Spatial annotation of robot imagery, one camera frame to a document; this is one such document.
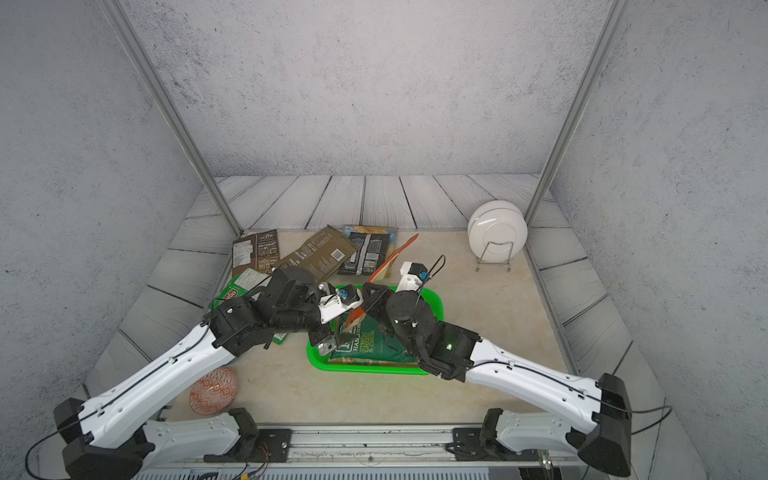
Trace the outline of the red Lerna chips bag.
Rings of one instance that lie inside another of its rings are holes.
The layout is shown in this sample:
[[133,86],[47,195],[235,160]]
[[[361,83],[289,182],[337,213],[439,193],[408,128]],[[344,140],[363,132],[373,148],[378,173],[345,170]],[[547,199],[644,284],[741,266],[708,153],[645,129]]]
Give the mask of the red Lerna chips bag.
[[[394,261],[398,258],[398,256],[407,249],[413,242],[415,242],[419,237],[419,234],[416,234],[409,238],[401,247],[396,249],[383,263],[381,267],[379,267],[367,280],[368,283],[374,283],[375,281],[381,280],[386,276],[386,272],[391,267],[391,265],[394,263]],[[349,315],[347,317],[347,320],[343,324],[342,330],[347,331],[351,328],[353,328],[355,325],[359,324],[362,318],[364,317],[365,312],[362,309],[362,307],[357,307],[349,312]]]

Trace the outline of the dark green Real chips bag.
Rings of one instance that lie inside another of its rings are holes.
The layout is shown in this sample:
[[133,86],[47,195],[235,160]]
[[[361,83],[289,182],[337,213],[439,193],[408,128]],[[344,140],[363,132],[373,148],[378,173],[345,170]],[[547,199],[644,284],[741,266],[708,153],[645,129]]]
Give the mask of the dark green Real chips bag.
[[416,360],[393,337],[384,333],[371,317],[351,329],[356,336],[331,353],[329,364],[352,364],[383,367],[416,367]]

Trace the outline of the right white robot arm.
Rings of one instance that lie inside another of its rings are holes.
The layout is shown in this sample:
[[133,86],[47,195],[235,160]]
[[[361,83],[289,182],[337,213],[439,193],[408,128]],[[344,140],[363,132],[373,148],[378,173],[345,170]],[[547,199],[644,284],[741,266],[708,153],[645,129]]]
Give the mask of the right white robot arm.
[[479,334],[438,320],[417,290],[393,291],[366,283],[362,309],[413,357],[419,368],[443,380],[486,386],[553,415],[564,427],[555,445],[588,466],[628,477],[632,413],[625,383],[559,372],[504,351]]

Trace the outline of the green plastic mesh basket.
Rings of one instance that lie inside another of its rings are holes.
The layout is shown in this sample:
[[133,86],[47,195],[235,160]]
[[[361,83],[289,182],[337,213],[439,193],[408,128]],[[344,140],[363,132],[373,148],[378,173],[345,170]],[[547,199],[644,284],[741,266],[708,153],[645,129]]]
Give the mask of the green plastic mesh basket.
[[[440,296],[431,289],[425,289],[422,293],[424,301],[430,306],[432,312],[438,321],[445,318],[445,310]],[[397,363],[392,365],[369,365],[369,364],[332,364],[328,355],[322,356],[316,347],[310,343],[306,344],[307,359],[310,364],[318,370],[326,372],[344,372],[344,373],[365,373],[365,374],[383,374],[383,375],[415,375],[426,376],[427,372],[421,370],[418,365],[408,365]]]

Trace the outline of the green Chuba cassava chips bag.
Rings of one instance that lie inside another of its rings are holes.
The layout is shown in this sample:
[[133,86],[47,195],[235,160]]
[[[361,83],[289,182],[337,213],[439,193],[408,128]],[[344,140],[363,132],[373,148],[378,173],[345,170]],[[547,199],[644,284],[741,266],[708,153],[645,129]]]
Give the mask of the green Chuba cassava chips bag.
[[216,348],[239,356],[254,346],[268,348],[273,342],[276,328],[256,305],[270,279],[270,275],[246,268],[214,298],[203,322],[213,333]]

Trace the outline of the black and yellow snack bag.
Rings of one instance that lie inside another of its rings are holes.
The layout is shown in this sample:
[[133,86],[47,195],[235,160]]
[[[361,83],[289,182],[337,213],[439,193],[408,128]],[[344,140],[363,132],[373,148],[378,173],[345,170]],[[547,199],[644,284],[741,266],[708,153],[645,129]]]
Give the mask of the black and yellow snack bag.
[[340,275],[371,276],[394,252],[398,230],[390,227],[345,225],[342,233],[356,252],[338,270]]

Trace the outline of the brown Lerna cassava bag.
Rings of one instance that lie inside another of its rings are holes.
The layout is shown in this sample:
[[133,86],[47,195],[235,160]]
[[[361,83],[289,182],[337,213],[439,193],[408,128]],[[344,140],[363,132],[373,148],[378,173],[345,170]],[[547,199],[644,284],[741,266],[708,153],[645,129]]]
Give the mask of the brown Lerna cassava bag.
[[356,252],[357,248],[349,238],[328,225],[279,260],[274,268],[300,267],[311,273],[317,281],[325,281]]

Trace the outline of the dark brown snack bag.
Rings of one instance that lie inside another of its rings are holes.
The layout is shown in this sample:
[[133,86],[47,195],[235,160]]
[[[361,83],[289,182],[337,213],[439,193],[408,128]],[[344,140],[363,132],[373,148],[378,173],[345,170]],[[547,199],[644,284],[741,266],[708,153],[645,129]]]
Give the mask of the dark brown snack bag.
[[252,233],[235,240],[232,245],[232,276],[236,277],[250,268],[269,274],[280,259],[276,230]]

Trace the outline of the red patterned bowl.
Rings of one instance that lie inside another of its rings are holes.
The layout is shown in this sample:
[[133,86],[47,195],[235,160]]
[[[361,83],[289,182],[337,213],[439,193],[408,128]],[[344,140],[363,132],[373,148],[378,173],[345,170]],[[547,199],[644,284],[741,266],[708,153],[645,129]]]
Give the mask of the red patterned bowl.
[[193,384],[189,406],[195,414],[201,416],[217,415],[231,405],[238,389],[235,371],[227,367],[215,369]]

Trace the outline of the white plate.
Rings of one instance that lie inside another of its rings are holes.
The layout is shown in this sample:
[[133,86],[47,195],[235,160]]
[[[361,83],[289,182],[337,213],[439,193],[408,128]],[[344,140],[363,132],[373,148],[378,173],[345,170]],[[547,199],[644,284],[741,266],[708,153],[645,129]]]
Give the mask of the white plate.
[[523,213],[515,204],[494,200],[481,205],[472,213],[467,234],[470,249],[475,257],[481,254],[488,241],[513,241],[513,259],[527,242],[528,226]]

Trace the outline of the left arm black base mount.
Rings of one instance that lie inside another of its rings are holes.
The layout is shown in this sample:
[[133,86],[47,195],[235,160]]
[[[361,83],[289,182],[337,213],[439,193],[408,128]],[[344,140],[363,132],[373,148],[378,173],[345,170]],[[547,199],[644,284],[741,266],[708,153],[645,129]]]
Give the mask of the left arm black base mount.
[[287,428],[260,429],[257,434],[246,434],[227,452],[206,454],[206,463],[286,463],[293,431]]

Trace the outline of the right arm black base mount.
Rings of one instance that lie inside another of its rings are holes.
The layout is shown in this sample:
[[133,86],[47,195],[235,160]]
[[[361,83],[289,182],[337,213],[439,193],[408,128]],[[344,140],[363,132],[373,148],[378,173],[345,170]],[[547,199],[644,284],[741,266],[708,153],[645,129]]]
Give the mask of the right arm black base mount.
[[512,451],[495,439],[484,439],[481,433],[480,427],[454,428],[452,441],[445,445],[445,450],[459,462],[525,462],[539,459],[536,450]]

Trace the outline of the right aluminium frame post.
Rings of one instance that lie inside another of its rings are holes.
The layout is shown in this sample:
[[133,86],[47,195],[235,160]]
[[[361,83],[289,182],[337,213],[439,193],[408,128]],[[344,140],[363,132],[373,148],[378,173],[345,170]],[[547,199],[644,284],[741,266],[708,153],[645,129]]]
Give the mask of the right aluminium frame post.
[[556,136],[549,156],[543,166],[538,184],[526,210],[525,222],[529,227],[533,225],[546,193],[555,179],[567,147],[577,130],[579,121],[589,102],[590,94],[599,80],[611,46],[626,17],[629,5],[630,1],[628,0],[615,0],[608,10],[607,18],[586,64],[573,100],[567,110],[567,114],[560,131]]

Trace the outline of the aluminium frame post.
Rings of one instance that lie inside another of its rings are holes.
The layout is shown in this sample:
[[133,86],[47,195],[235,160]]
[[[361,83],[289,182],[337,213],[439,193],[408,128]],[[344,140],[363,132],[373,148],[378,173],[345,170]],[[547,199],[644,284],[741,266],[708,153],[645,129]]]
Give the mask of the aluminium frame post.
[[611,46],[626,17],[629,5],[630,1],[628,0],[615,0],[608,10],[607,18],[586,64],[573,100],[567,110],[567,114],[560,131],[556,136],[549,156],[543,166],[538,184],[526,210],[525,222],[529,227],[533,225],[546,193],[555,179],[567,147],[577,130],[579,121],[589,102],[590,94],[599,80]]
[[239,237],[244,232],[244,228],[232,212],[228,201],[215,181],[209,166],[205,162],[179,110],[174,105],[167,88],[144,49],[121,2],[117,0],[99,0],[97,4],[148,89],[162,117],[180,144],[203,187],[210,195],[220,214],[224,216],[234,235]]

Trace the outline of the left aluminium frame post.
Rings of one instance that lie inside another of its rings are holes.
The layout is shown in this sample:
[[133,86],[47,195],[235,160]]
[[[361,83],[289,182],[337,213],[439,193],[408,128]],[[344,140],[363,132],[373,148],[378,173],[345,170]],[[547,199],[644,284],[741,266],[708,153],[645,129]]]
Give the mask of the left aluminium frame post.
[[209,166],[205,162],[179,110],[174,105],[167,88],[144,49],[121,2],[117,0],[99,0],[97,4],[148,89],[162,117],[180,144],[203,187],[210,195],[220,214],[224,216],[234,235],[239,237],[244,232],[244,228],[232,212],[228,201],[215,181]]

